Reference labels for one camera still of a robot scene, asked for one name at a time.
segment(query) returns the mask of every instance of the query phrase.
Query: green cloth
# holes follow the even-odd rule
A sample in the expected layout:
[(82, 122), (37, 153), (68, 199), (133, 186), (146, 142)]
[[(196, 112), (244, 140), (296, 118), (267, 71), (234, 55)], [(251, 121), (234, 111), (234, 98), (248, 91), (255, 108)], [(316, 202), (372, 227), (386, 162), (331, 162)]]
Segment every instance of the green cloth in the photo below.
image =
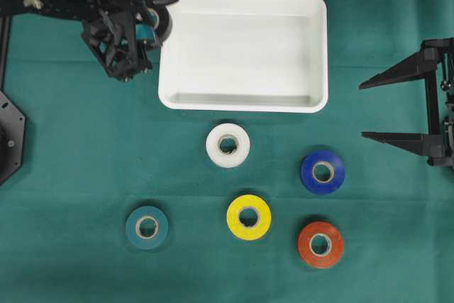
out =
[[(15, 17), (5, 91), (28, 120), (24, 165), (0, 187), (1, 301), (454, 302), (454, 173), (360, 137), (426, 131), (423, 83), (358, 91), (423, 39), (452, 36), (454, 0), (325, 2), (329, 102), (317, 114), (167, 109), (158, 53), (151, 73), (121, 84), (106, 77), (79, 23)], [(224, 121), (252, 141), (229, 170), (204, 147)], [(301, 159), (320, 147), (347, 167), (326, 197), (299, 180)], [(272, 210), (259, 241), (227, 228), (242, 193)], [(169, 219), (157, 250), (126, 240), (126, 217), (141, 204)], [(344, 237), (334, 268), (310, 268), (297, 253), (310, 219)]]

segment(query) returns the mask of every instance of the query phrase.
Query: white plastic bin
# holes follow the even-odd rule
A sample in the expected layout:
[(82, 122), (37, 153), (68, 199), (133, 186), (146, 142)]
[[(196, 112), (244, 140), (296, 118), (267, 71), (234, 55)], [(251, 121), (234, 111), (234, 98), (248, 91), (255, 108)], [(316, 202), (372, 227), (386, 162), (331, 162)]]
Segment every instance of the white plastic bin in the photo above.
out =
[(179, 0), (161, 52), (173, 109), (314, 113), (328, 101), (323, 0)]

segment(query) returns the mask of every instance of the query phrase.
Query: red tape roll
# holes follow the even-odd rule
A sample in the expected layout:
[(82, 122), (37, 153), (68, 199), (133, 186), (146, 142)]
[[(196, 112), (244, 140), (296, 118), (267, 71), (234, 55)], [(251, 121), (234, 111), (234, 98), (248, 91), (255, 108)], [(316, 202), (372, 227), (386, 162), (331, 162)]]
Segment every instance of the red tape roll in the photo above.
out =
[[(325, 238), (327, 249), (318, 254), (312, 250), (311, 243), (317, 236)], [(310, 266), (327, 269), (335, 265), (343, 254), (343, 239), (339, 231), (331, 224), (317, 221), (304, 227), (298, 237), (298, 252)]]

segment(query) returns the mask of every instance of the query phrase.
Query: blue tape roll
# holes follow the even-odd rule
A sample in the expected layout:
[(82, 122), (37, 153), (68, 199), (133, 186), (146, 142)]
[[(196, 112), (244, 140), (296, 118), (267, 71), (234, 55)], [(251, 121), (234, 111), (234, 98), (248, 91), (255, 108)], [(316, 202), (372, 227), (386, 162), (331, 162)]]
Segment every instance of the blue tape roll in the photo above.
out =
[[(143, 236), (140, 232), (140, 225), (146, 221), (155, 222), (155, 231), (151, 236)], [(136, 248), (141, 250), (151, 250), (161, 245), (167, 232), (169, 222), (164, 213), (153, 206), (142, 206), (134, 210), (126, 220), (126, 237)]]
[[(325, 165), (330, 170), (330, 178), (320, 181), (315, 177), (317, 165)], [(329, 150), (317, 150), (307, 155), (301, 164), (301, 181), (312, 193), (322, 195), (336, 191), (345, 179), (345, 166), (340, 157)]]

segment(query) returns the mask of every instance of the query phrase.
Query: black metal frame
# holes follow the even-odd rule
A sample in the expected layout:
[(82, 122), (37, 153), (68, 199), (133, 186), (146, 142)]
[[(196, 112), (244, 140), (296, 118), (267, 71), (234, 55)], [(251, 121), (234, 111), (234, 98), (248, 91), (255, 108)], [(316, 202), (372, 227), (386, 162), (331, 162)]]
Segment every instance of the black metal frame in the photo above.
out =
[(22, 166), (26, 117), (3, 93), (11, 18), (0, 18), (0, 184)]
[[(152, 68), (146, 52), (160, 47), (169, 35), (172, 22), (165, 6), (176, 1), (0, 0), (0, 16), (36, 13), (81, 21), (82, 39), (106, 74), (126, 82)], [(150, 11), (158, 19), (153, 20)], [(137, 39), (138, 26), (147, 26), (150, 34)]]
[[(454, 38), (425, 40), (421, 49), (387, 71), (363, 82), (360, 89), (424, 79), (426, 85), (428, 134), (375, 133), (362, 136), (388, 143), (417, 155), (427, 156), (431, 166), (454, 168)], [(436, 70), (441, 63), (448, 116), (440, 123)]]

